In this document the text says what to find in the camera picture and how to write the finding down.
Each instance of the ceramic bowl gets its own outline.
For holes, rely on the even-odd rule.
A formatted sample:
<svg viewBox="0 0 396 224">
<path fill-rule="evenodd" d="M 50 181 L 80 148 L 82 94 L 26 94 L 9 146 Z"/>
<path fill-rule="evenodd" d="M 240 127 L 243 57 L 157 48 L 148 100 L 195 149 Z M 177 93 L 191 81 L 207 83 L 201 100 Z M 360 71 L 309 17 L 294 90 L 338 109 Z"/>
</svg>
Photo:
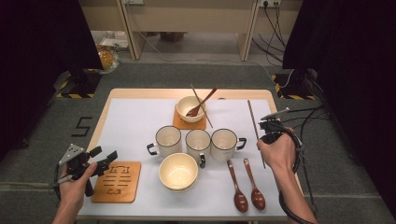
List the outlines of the ceramic bowl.
<svg viewBox="0 0 396 224">
<path fill-rule="evenodd" d="M 170 190 L 189 189 L 198 176 L 195 159 L 186 153 L 174 153 L 166 157 L 160 165 L 161 182 Z"/>
<path fill-rule="evenodd" d="M 195 96 L 186 96 L 178 101 L 178 103 L 176 105 L 177 113 L 180 115 L 180 117 L 183 120 L 187 121 L 188 123 L 197 122 L 204 116 L 205 113 L 204 113 L 204 110 L 202 109 L 202 107 L 206 110 L 206 104 L 203 104 L 203 106 L 201 106 L 201 108 L 198 111 L 197 116 L 187 117 L 186 115 L 191 109 L 198 106 L 198 104 L 199 104 L 199 102 Z"/>
</svg>

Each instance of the chopstick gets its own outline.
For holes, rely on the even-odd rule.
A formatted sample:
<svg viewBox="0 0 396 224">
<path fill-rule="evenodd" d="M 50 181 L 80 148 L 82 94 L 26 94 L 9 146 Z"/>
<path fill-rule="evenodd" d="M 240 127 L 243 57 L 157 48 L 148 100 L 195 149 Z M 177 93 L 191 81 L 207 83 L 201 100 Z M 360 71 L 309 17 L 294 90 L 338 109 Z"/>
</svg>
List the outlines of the chopstick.
<svg viewBox="0 0 396 224">
<path fill-rule="evenodd" d="M 198 102 L 201 103 L 201 101 L 200 101 L 200 99 L 199 99 L 199 97 L 198 97 L 198 95 L 197 95 L 197 93 L 195 91 L 195 88 L 192 86 L 192 84 L 190 84 L 190 85 L 191 85 L 192 91 L 194 92 L 195 97 L 197 98 Z M 202 105 L 201 105 L 201 108 L 202 108 L 202 110 L 204 110 L 205 117 L 207 118 L 207 121 L 209 121 L 210 127 L 213 128 L 212 122 L 210 122 L 210 119 L 207 116 L 206 111 L 205 111 L 205 109 L 204 109 L 204 107 Z"/>
<path fill-rule="evenodd" d="M 257 132 L 256 121 L 254 121 L 253 110 L 251 108 L 250 100 L 247 100 L 247 104 L 248 104 L 248 109 L 250 110 L 251 121 L 253 121 L 254 132 L 256 133 L 257 141 L 259 141 L 260 139 L 259 133 Z M 264 165 L 264 169 L 265 169 L 265 162 L 263 157 L 262 157 L 262 164 Z"/>
</svg>

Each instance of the white mug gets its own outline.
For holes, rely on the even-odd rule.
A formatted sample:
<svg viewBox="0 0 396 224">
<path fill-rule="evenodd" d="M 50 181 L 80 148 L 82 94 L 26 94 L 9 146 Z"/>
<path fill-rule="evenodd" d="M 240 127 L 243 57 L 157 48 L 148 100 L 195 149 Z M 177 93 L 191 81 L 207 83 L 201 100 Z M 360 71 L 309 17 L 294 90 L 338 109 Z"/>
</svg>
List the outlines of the white mug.
<svg viewBox="0 0 396 224">
<path fill-rule="evenodd" d="M 215 161 L 225 162 L 233 157 L 236 150 L 245 147 L 246 138 L 238 138 L 236 134 L 229 129 L 218 129 L 212 133 L 212 146 L 210 148 L 211 155 Z"/>
<path fill-rule="evenodd" d="M 191 130 L 186 135 L 187 153 L 201 168 L 205 168 L 206 158 L 210 156 L 210 135 L 205 130 Z"/>
<path fill-rule="evenodd" d="M 175 126 L 164 126 L 155 134 L 156 143 L 147 146 L 151 156 L 160 154 L 163 158 L 181 152 L 181 131 Z M 158 151 L 150 151 L 152 147 L 158 147 Z"/>
</svg>

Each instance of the wooden trivet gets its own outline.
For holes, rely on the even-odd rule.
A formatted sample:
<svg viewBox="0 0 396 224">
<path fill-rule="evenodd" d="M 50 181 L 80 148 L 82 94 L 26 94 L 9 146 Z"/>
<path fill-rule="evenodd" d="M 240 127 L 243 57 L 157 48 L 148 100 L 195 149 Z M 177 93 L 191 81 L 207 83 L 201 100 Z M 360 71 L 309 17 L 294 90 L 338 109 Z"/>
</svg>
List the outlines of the wooden trivet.
<svg viewBox="0 0 396 224">
<path fill-rule="evenodd" d="M 91 196 L 93 203 L 132 203 L 139 181 L 140 161 L 113 161 L 98 177 Z"/>
<path fill-rule="evenodd" d="M 177 113 L 177 109 L 175 107 L 173 126 L 179 128 L 181 130 L 193 130 L 193 129 L 205 130 L 206 129 L 206 117 L 203 116 L 200 120 L 198 120 L 194 123 L 189 123 L 180 117 L 180 115 Z"/>
</svg>

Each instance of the spoon head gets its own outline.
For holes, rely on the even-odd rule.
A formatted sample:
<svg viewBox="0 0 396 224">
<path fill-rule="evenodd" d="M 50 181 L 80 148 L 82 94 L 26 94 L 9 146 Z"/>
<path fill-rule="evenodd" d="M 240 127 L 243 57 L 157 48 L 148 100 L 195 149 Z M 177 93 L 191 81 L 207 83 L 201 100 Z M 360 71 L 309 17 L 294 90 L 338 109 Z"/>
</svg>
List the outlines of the spoon head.
<svg viewBox="0 0 396 224">
<path fill-rule="evenodd" d="M 254 189 L 251 192 L 251 201 L 253 202 L 253 205 L 259 209 L 259 210 L 264 210 L 265 208 L 265 199 L 262 193 L 258 189 Z"/>
<path fill-rule="evenodd" d="M 248 211 L 248 199 L 242 192 L 235 193 L 235 196 L 233 196 L 233 202 L 239 212 L 246 213 Z"/>
</svg>

